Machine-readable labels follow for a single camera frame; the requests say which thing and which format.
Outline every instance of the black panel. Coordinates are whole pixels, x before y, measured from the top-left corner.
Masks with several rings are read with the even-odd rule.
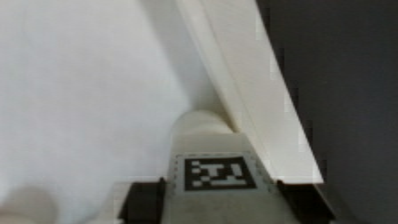
[[[159,224],[163,196],[163,178],[158,183],[133,183],[119,214],[124,224]]]

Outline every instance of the dark background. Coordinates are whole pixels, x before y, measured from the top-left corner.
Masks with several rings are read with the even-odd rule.
[[[339,223],[398,223],[398,1],[257,0]]]

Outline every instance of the white wall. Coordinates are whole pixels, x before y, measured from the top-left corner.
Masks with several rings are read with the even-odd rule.
[[[222,112],[172,0],[0,1],[0,211],[81,223],[165,174],[193,108]]]

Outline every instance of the white backdrop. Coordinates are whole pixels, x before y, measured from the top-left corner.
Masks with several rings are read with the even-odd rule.
[[[94,216],[165,174],[170,126],[222,113],[172,0],[0,0],[0,212]]]

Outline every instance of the white surface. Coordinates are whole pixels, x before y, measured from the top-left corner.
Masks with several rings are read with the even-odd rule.
[[[220,111],[174,1],[0,1],[0,211],[88,220],[113,182],[165,175],[193,108]]]
[[[321,183],[254,0],[177,0],[234,128],[273,179]]]
[[[286,201],[275,190],[259,158],[245,134],[215,133],[222,127],[211,114],[190,113],[177,120],[184,130],[195,130],[193,123],[209,127],[207,131],[175,135],[168,167],[168,187],[165,196],[163,224],[298,224]],[[255,182],[255,189],[184,191],[184,158],[222,158],[243,156]]]

